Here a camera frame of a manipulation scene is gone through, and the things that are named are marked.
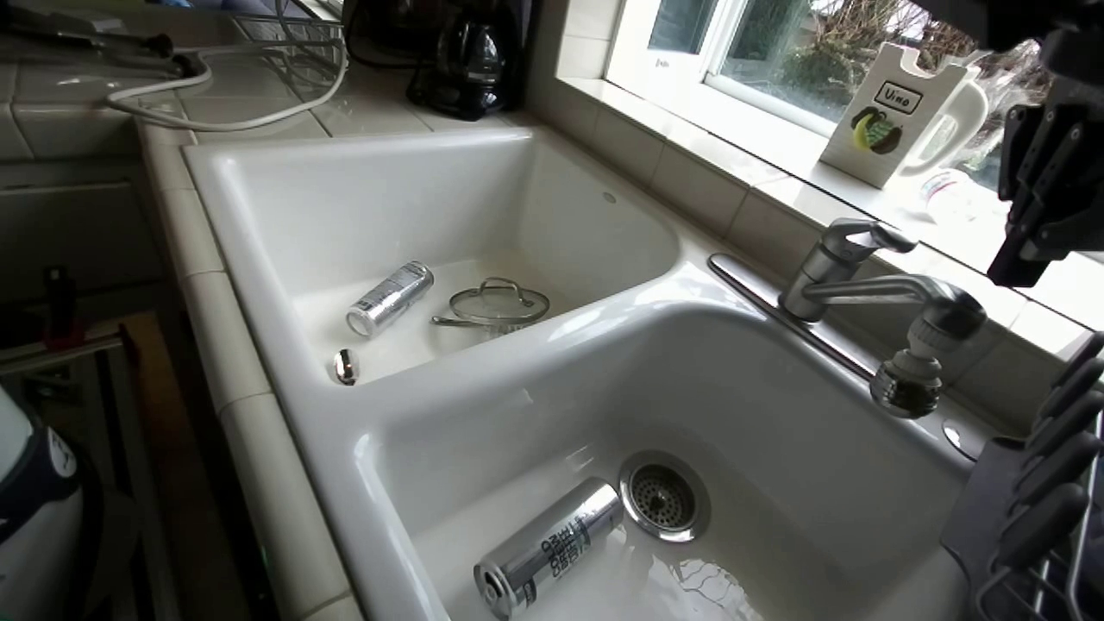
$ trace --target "double sink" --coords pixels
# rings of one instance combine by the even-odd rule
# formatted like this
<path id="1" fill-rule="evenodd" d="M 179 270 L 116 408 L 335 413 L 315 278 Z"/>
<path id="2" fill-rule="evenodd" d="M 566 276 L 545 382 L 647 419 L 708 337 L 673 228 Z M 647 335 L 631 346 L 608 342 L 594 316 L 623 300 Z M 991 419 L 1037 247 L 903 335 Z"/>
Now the double sink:
<path id="1" fill-rule="evenodd" d="M 939 548 L 965 461 L 726 288 L 709 242 L 527 128 L 201 145 L 191 166 L 348 576 L 371 619 L 492 619 L 471 565 L 583 480 L 670 454 L 708 523 L 629 519 L 525 619 L 959 619 Z M 435 288 L 354 342 L 348 303 L 405 264 Z M 516 333 L 432 316 L 508 276 Z M 330 375 L 348 347 L 360 382 Z"/>

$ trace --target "faucet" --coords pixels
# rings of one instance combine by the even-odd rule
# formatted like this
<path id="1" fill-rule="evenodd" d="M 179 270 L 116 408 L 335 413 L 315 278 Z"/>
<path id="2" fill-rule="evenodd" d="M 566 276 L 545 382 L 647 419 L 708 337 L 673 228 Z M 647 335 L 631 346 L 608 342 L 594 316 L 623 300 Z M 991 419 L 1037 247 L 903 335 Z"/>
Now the faucet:
<path id="1" fill-rule="evenodd" d="M 936 412 L 943 390 L 939 360 L 974 337 L 985 322 L 968 293 L 933 276 L 851 278 L 872 252 L 911 252 L 914 245 L 914 238 L 890 226 L 854 218 L 832 222 L 780 298 L 780 311 L 792 322 L 822 322 L 832 303 L 922 303 L 922 315 L 907 327 L 907 346 L 884 360 L 869 379 L 869 396 L 900 419 Z"/>

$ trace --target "sink drain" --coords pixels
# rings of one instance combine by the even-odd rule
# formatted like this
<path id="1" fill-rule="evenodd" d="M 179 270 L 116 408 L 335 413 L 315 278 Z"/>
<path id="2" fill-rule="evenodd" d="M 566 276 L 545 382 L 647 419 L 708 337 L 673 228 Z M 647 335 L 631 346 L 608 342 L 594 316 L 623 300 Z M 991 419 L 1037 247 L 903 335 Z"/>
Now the sink drain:
<path id="1" fill-rule="evenodd" d="M 658 542 L 694 542 L 708 523 L 708 495 L 689 467 L 638 452 L 620 467 L 623 513 Z"/>

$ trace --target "wire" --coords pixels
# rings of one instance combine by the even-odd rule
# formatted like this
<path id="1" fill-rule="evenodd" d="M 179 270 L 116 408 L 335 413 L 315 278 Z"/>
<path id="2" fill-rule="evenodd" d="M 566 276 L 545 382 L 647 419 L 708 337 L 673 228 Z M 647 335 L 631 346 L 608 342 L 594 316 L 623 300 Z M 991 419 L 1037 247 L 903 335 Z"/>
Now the wire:
<path id="1" fill-rule="evenodd" d="M 276 21 L 279 21 L 279 30 L 286 40 L 294 40 L 294 48 L 300 48 L 303 54 L 330 66 L 330 58 L 316 54 L 315 48 L 307 48 L 290 27 L 286 27 L 286 13 L 283 13 L 283 0 L 276 0 Z M 345 76 L 348 76 L 348 52 L 345 52 L 345 36 L 343 27 L 335 27 L 337 36 L 320 40 L 320 45 L 337 45 L 337 71 L 335 71 L 335 84 L 315 96 L 315 101 L 303 101 L 303 103 L 294 103 L 294 107 L 283 107 L 283 112 L 272 112 L 272 115 L 262 115 L 262 119 L 248 119 L 248 121 L 185 121 L 185 119 L 169 119 L 169 115 L 157 115 L 157 112 L 145 112 L 137 103 L 130 103 L 134 96 L 151 96 L 151 94 L 169 94 L 169 90 L 192 90 L 192 86 L 203 86 L 211 84 L 211 66 L 203 63 L 201 52 L 192 54 L 179 54 L 191 63 L 192 76 L 185 80 L 169 80 L 169 84 L 148 84 L 148 86 L 130 86 L 130 90 L 113 90 L 106 94 L 106 107 L 113 112 L 123 112 L 130 119 L 142 119 L 142 121 L 154 121 L 154 123 L 165 123 L 165 128 L 184 128 L 184 131 L 252 131 L 252 128 L 264 128 L 264 123 L 276 123 L 276 121 L 286 121 L 294 115 L 303 115 L 303 112 L 315 112 L 326 101 L 335 101 L 335 94 L 343 90 Z"/>

